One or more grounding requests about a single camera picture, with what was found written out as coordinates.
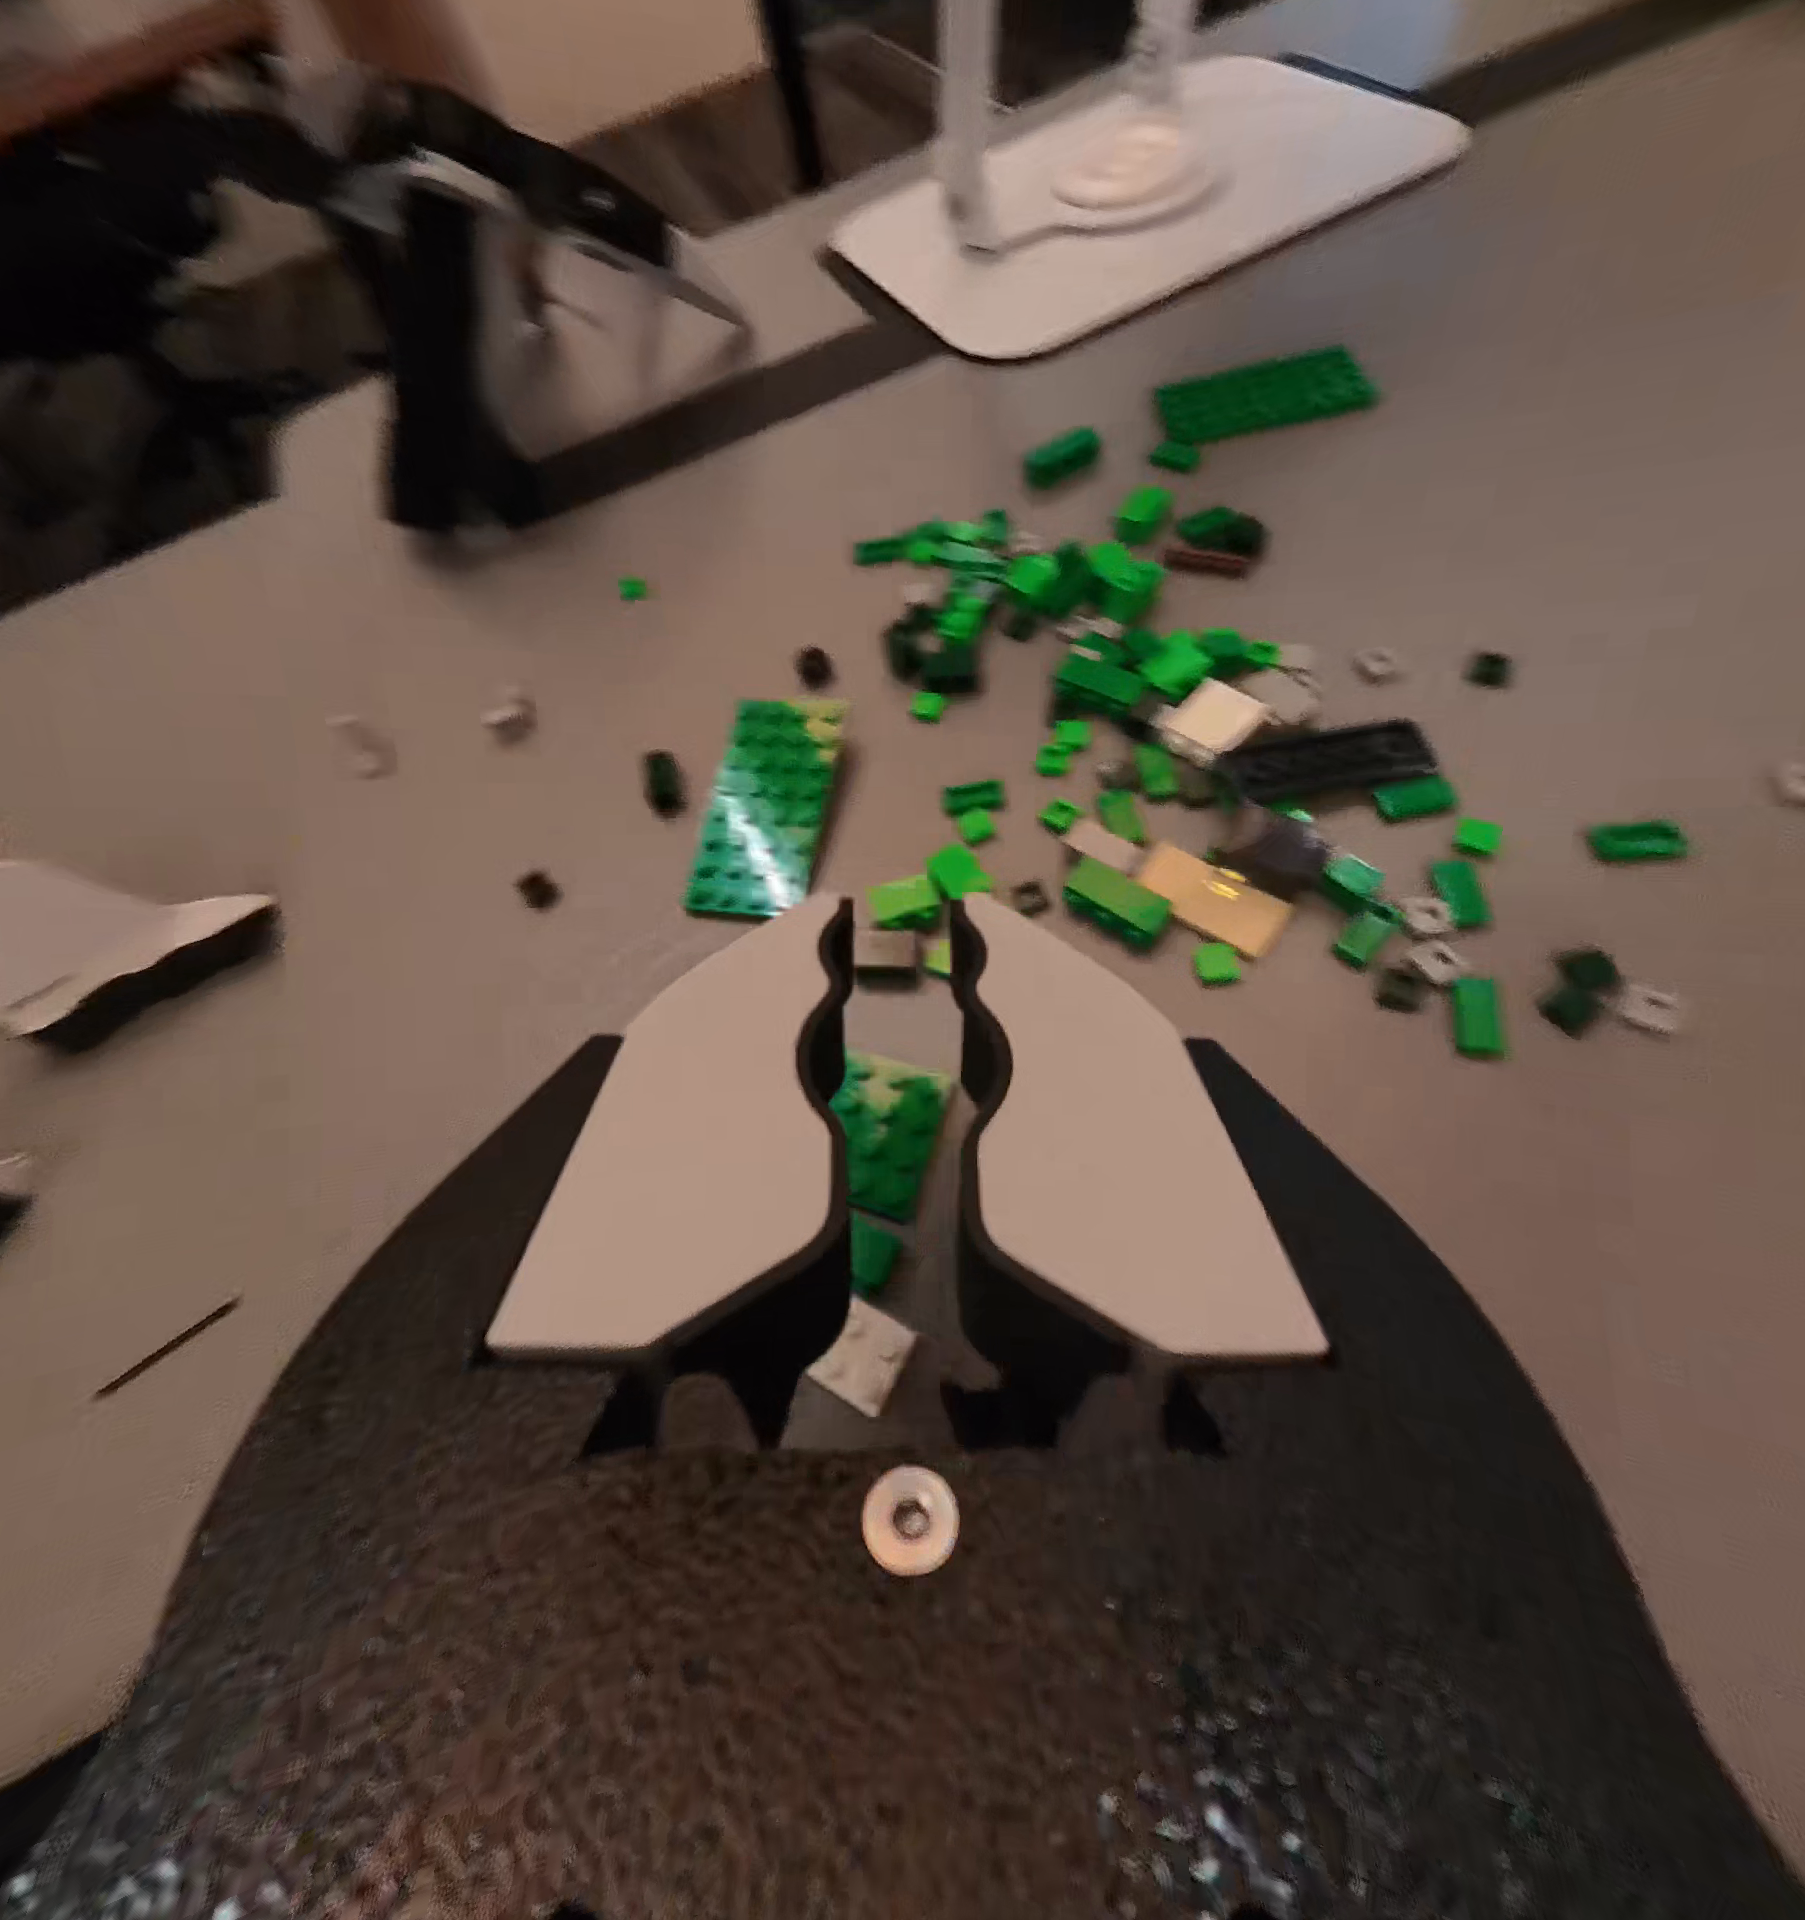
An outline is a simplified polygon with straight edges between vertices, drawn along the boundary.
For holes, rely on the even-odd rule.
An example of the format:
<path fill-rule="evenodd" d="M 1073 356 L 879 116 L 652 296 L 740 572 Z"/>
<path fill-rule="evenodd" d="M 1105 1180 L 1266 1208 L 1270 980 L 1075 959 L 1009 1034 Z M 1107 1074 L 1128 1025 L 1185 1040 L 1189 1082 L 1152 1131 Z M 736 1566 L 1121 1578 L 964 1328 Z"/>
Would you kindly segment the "brown wooden furniture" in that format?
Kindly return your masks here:
<path fill-rule="evenodd" d="M 0 149 L 275 30 L 264 1 L 0 3 Z"/>

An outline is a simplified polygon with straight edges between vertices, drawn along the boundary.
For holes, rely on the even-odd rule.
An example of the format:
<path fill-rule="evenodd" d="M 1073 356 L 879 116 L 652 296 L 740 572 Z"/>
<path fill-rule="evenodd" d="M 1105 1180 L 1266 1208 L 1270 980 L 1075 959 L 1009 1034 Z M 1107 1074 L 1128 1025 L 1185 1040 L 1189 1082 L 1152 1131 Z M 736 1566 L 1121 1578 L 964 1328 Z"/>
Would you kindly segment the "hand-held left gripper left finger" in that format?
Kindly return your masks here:
<path fill-rule="evenodd" d="M 483 1356 L 602 1368 L 589 1448 L 652 1448 L 668 1394 L 718 1378 L 778 1448 L 850 1306 L 839 1088 L 854 909 L 817 893 L 677 978 L 600 1066 Z"/>

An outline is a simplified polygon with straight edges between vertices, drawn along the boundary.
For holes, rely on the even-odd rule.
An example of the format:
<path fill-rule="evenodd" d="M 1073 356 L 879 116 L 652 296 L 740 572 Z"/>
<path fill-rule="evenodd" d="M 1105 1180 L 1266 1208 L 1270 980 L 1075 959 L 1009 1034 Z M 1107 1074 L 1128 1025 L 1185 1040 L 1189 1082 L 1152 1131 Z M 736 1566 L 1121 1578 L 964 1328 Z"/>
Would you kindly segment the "dark brown lego piece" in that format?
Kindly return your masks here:
<path fill-rule="evenodd" d="M 1294 898 L 1315 887 L 1333 854 L 1335 846 L 1309 822 L 1250 804 L 1230 823 L 1224 865 L 1258 891 Z"/>

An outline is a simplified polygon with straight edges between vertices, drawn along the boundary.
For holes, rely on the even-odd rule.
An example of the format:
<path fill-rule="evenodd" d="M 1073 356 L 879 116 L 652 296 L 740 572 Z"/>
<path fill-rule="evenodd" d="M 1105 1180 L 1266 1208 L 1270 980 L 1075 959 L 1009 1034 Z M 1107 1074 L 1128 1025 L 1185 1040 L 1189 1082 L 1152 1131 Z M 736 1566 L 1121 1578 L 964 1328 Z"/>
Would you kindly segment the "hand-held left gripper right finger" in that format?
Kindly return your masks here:
<path fill-rule="evenodd" d="M 962 1448 L 1222 1448 L 1202 1384 L 1331 1342 L 1189 1045 L 1117 973 L 970 894 L 952 915 L 973 1121 L 956 1306 L 990 1385 L 945 1384 Z"/>

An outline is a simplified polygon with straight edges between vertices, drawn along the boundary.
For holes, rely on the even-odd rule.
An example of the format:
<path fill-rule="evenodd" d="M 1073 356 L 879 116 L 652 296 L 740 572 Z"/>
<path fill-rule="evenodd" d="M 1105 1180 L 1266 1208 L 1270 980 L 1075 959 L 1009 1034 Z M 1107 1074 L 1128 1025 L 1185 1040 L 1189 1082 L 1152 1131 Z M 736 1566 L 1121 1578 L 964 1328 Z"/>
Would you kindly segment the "tan lego tile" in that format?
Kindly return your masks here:
<path fill-rule="evenodd" d="M 1173 844 L 1153 844 L 1137 865 L 1140 886 L 1169 902 L 1171 917 L 1206 941 L 1261 959 L 1294 919 L 1292 900 L 1278 898 L 1244 874 Z"/>

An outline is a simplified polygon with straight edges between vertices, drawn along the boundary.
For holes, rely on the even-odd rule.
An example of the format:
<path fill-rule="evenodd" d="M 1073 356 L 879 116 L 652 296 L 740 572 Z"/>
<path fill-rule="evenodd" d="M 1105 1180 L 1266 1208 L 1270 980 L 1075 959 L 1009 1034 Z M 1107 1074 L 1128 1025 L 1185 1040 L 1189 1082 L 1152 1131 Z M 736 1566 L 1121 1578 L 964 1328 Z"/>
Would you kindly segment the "thin dark stick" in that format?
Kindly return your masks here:
<path fill-rule="evenodd" d="M 220 1322 L 233 1316 L 240 1309 L 240 1304 L 243 1304 L 240 1298 L 234 1295 L 234 1298 L 220 1302 L 215 1309 L 204 1312 L 199 1318 L 190 1320 L 188 1325 L 185 1325 L 182 1328 L 167 1337 L 157 1347 L 138 1356 L 134 1363 L 130 1363 L 127 1368 L 112 1374 L 109 1378 L 102 1380 L 93 1390 L 92 1399 L 96 1403 L 104 1403 L 106 1399 L 113 1397 L 125 1388 L 147 1376 L 164 1361 L 180 1353 L 190 1342 L 199 1339 L 204 1334 L 215 1328 Z"/>

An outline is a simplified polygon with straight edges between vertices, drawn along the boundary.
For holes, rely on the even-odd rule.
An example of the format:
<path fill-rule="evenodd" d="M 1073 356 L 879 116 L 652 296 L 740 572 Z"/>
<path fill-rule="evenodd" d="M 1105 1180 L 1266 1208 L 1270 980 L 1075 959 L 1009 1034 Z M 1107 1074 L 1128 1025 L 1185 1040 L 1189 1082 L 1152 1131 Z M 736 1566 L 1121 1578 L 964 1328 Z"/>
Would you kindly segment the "black bag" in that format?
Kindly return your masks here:
<path fill-rule="evenodd" d="M 328 156 L 264 41 L 0 151 L 0 614 L 276 488 L 276 431 L 386 368 Z"/>

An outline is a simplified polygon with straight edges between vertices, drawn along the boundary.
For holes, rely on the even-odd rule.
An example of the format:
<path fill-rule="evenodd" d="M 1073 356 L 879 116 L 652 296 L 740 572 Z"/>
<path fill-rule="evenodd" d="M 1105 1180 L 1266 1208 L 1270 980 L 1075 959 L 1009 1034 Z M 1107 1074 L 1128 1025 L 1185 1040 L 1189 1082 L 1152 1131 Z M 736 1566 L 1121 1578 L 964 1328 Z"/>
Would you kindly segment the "black lego plate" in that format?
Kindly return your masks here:
<path fill-rule="evenodd" d="M 1438 773 L 1433 743 L 1407 717 L 1250 741 L 1221 757 L 1221 776 L 1252 804 L 1369 791 Z"/>

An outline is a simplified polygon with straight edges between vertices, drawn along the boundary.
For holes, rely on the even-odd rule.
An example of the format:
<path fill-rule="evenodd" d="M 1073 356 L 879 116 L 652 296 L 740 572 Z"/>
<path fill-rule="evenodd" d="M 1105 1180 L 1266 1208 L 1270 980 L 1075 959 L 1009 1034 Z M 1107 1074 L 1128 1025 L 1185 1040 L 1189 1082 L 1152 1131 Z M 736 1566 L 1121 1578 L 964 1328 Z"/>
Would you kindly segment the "medium green lego plate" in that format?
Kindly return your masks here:
<path fill-rule="evenodd" d="M 763 921 L 811 893 L 836 802 L 850 702 L 811 696 L 736 702 L 680 905 Z"/>

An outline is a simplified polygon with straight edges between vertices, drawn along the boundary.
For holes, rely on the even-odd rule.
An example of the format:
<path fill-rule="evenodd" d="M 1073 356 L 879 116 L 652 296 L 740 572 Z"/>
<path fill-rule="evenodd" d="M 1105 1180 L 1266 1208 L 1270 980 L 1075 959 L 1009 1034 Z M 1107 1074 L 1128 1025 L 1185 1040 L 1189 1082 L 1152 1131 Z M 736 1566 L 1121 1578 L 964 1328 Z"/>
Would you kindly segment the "large green lego plate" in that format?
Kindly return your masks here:
<path fill-rule="evenodd" d="M 850 1050 L 830 1106 L 847 1139 L 850 1207 L 910 1224 L 948 1112 L 955 1078 Z"/>

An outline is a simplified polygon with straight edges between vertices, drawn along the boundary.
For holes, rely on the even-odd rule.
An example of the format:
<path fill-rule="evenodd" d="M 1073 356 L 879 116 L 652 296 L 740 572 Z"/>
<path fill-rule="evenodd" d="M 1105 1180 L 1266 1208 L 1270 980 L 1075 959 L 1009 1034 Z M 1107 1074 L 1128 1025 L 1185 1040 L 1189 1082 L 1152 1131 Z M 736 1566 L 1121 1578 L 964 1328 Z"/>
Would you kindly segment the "long green lego plate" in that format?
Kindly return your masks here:
<path fill-rule="evenodd" d="M 1153 388 L 1163 434 L 1195 447 L 1372 410 L 1380 392 L 1343 344 L 1244 364 Z"/>

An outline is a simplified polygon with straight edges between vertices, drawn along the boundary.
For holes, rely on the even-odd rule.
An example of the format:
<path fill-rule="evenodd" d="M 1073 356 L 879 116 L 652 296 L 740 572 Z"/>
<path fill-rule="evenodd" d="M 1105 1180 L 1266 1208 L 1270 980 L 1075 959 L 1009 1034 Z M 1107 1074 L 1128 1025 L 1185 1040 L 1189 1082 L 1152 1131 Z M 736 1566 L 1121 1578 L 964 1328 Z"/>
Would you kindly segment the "black metal leg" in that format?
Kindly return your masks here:
<path fill-rule="evenodd" d="M 756 1 L 766 66 L 781 104 L 796 188 L 814 193 L 830 180 L 805 47 L 798 1 Z"/>

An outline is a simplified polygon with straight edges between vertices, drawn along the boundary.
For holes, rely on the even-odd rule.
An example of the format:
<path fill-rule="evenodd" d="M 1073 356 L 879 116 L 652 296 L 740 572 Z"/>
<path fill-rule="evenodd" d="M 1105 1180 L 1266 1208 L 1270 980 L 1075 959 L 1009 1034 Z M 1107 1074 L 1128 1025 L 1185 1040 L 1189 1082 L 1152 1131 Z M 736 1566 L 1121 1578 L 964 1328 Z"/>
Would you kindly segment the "black stand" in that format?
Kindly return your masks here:
<path fill-rule="evenodd" d="M 458 91 L 371 80 L 345 148 L 336 211 L 381 243 L 370 278 L 388 356 L 386 518 L 449 539 L 546 514 L 543 460 L 508 415 L 504 348 L 529 324 L 518 236 L 629 276 L 740 339 L 755 332 L 659 206 L 598 163 L 510 126 Z"/>

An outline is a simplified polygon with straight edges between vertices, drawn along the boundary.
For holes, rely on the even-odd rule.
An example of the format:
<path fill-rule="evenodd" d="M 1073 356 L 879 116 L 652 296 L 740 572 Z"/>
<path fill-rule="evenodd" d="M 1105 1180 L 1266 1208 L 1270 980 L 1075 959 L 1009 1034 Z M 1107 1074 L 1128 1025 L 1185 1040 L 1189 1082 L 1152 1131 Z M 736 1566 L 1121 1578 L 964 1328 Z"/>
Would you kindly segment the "pile of small lego pieces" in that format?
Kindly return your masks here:
<path fill-rule="evenodd" d="M 1412 1034 L 1460 1062 L 1556 1062 L 1566 1045 L 1695 1044 L 1691 996 L 1642 980 L 1615 905 L 1654 913 L 1691 854 L 1651 807 L 1665 780 L 1619 680 L 1583 642 L 1542 650 L 1510 622 L 1446 636 L 1387 622 L 1382 564 L 1360 564 L 1336 619 L 1238 607 L 1266 562 L 1258 521 L 1182 499 L 1193 451 L 1149 472 L 1091 429 L 1026 462 L 956 462 L 955 441 L 879 441 L 838 482 L 871 625 L 883 726 L 850 804 L 854 843 L 887 831 L 909 875 L 868 893 L 877 926 L 944 932 L 948 900 L 993 893 L 1026 915 L 1054 879 L 1068 923 L 1185 995 L 1278 1079 L 1392 1085 Z M 1261 957 L 1206 941 L 1133 878 L 1159 843 L 1224 865 L 1242 801 L 1221 758 L 1152 731 L 1203 677 L 1273 710 L 1250 741 L 1407 717 L 1438 773 L 1263 804 L 1335 846 Z"/>

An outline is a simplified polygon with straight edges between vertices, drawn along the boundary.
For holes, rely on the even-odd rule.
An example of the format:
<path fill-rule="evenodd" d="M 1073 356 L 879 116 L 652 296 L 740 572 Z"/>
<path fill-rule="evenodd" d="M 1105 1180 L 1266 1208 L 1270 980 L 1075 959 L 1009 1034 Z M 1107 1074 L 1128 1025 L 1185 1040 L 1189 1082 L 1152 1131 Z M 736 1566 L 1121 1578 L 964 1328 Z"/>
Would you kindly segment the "white lego tile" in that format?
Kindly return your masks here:
<path fill-rule="evenodd" d="M 1210 768 L 1273 719 L 1273 710 L 1235 684 L 1203 677 L 1176 704 L 1157 707 L 1153 741 L 1171 754 Z"/>

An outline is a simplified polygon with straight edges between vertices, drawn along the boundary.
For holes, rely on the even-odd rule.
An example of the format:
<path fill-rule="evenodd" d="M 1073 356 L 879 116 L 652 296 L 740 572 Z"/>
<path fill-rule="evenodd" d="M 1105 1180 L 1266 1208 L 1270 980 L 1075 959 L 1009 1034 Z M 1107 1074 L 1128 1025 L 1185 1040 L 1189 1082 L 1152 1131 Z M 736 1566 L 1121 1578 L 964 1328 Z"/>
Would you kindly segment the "white stand base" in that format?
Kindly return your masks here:
<path fill-rule="evenodd" d="M 1280 59 L 1198 56 L 1188 1 L 1136 3 L 1114 89 L 995 130 L 1001 3 L 938 5 L 922 179 L 830 251 L 978 364 L 1024 364 L 1429 180 L 1469 144 L 1441 110 Z"/>

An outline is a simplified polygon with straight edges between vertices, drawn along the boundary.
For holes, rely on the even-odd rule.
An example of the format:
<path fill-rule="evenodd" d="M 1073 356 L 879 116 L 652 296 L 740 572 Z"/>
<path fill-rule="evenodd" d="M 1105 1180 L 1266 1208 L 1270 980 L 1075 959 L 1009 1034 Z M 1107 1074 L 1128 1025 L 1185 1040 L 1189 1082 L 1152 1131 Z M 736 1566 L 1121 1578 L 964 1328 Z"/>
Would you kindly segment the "white lego brick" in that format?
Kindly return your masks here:
<path fill-rule="evenodd" d="M 885 1413 L 917 1343 L 915 1328 L 852 1293 L 838 1337 L 805 1368 L 805 1380 L 876 1420 Z"/>

